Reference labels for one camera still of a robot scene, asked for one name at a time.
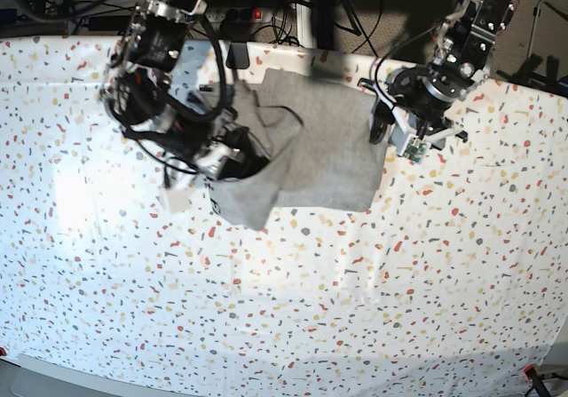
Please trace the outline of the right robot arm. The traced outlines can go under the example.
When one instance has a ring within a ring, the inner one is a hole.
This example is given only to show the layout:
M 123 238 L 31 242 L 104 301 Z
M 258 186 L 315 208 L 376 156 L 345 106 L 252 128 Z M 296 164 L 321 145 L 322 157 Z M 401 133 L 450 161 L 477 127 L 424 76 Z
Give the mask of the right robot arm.
M 236 185 L 270 160 L 253 92 L 229 82 L 221 43 L 206 16 L 206 0 L 139 0 L 99 96 L 122 135 L 173 171 L 207 180 L 215 213 L 241 207 Z M 218 72 L 209 101 L 202 93 L 177 98 L 171 89 L 188 33 L 203 28 Z

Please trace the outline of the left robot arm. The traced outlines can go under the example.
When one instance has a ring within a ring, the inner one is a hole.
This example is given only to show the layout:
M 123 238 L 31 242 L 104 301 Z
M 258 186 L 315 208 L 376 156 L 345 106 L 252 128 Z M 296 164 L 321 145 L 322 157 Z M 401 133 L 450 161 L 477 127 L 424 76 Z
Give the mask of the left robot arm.
M 397 156 L 422 163 L 450 137 L 468 141 L 446 111 L 488 79 L 492 49 L 515 9 L 514 0 L 457 0 L 455 10 L 428 31 L 436 46 L 427 64 L 396 68 L 384 81 L 376 67 L 372 77 L 360 79 L 359 87 L 375 93 L 370 144 L 387 142 Z

